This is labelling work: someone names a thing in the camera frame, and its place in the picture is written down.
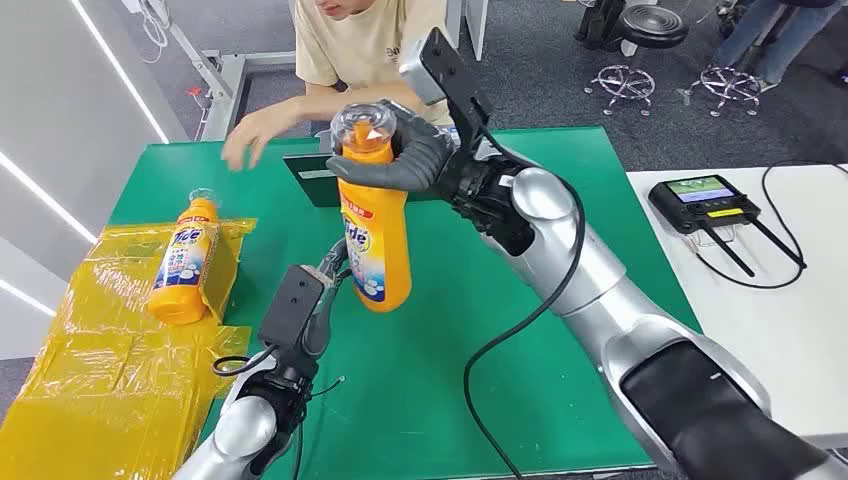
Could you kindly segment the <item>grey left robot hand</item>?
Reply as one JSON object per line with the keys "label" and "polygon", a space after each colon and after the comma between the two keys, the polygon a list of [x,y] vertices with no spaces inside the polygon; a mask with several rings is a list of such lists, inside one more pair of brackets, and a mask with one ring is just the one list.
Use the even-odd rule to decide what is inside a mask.
{"label": "grey left robot hand", "polygon": [[344,238],[341,238],[324,255],[317,267],[307,268],[307,271],[318,279],[324,287],[319,301],[309,317],[301,341],[304,352],[312,358],[320,358],[329,344],[332,306],[344,280],[351,275],[351,269],[346,267],[347,261],[347,242]]}

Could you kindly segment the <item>person's right hand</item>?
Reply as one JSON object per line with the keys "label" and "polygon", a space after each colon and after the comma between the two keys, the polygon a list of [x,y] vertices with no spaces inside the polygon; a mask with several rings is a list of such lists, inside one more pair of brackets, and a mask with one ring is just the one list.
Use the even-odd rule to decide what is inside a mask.
{"label": "person's right hand", "polygon": [[226,138],[221,159],[230,171],[253,169],[267,144],[297,122],[282,104],[247,114]]}

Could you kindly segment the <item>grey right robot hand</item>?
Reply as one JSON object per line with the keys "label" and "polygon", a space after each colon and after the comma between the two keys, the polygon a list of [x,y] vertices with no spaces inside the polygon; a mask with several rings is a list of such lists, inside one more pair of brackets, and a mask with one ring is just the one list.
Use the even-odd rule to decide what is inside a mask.
{"label": "grey right robot hand", "polygon": [[396,119],[392,138],[397,146],[395,159],[387,164],[358,163],[341,155],[331,156],[326,168],[347,183],[404,192],[429,190],[453,152],[449,135],[406,107],[381,99]]}

